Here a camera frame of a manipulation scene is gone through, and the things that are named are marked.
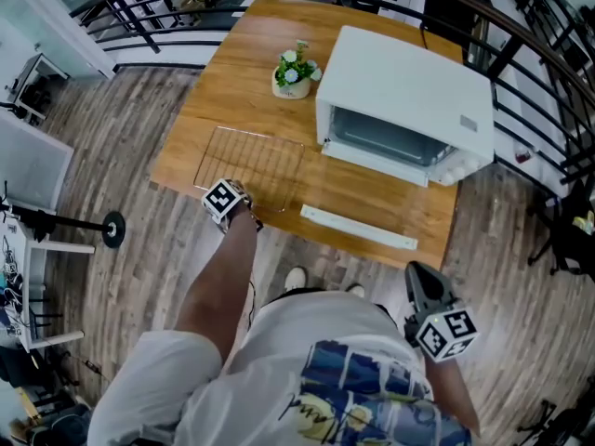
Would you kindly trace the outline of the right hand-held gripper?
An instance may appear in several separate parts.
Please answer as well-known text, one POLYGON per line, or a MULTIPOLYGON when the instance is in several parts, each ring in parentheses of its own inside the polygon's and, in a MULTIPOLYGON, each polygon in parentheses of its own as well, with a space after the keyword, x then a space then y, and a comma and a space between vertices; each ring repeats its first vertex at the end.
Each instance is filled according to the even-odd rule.
POLYGON ((427 306, 449 306, 457 301, 451 281, 419 261, 409 262, 404 276, 408 300, 417 312, 405 320, 405 339, 434 362, 463 354, 479 336, 471 311, 448 307, 421 312, 427 306))

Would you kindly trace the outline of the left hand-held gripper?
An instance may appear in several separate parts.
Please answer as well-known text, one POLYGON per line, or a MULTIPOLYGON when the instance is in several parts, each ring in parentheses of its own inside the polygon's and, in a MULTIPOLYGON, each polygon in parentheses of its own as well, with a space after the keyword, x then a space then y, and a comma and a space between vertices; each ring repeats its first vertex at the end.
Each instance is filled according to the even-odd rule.
POLYGON ((253 198, 239 180, 220 178, 203 195, 201 202, 203 208, 223 234, 228 232, 236 209, 240 205, 247 208, 257 225, 257 232, 263 229, 263 223, 253 212, 253 198))

